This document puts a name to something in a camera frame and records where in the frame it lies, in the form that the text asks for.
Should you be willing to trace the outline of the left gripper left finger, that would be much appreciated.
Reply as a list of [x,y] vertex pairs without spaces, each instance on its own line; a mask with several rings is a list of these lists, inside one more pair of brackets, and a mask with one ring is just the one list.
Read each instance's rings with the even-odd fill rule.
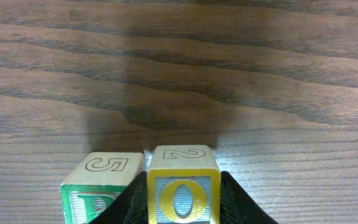
[[147,172],[140,172],[89,224],[148,224]]

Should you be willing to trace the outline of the yellow O block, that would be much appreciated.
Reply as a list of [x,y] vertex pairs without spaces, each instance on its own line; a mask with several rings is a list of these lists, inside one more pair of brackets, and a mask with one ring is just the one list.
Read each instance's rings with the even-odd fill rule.
[[205,145],[154,150],[147,173],[151,224],[219,223],[221,172]]

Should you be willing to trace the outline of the green R block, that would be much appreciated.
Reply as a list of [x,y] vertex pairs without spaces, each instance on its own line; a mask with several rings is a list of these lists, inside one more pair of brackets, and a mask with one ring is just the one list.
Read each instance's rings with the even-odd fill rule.
[[92,152],[61,183],[66,224],[89,223],[145,170],[141,152]]

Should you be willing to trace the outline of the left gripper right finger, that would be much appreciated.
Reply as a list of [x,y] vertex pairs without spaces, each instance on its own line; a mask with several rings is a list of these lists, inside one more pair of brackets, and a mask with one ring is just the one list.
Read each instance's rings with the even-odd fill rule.
[[278,224],[227,171],[221,172],[220,224]]

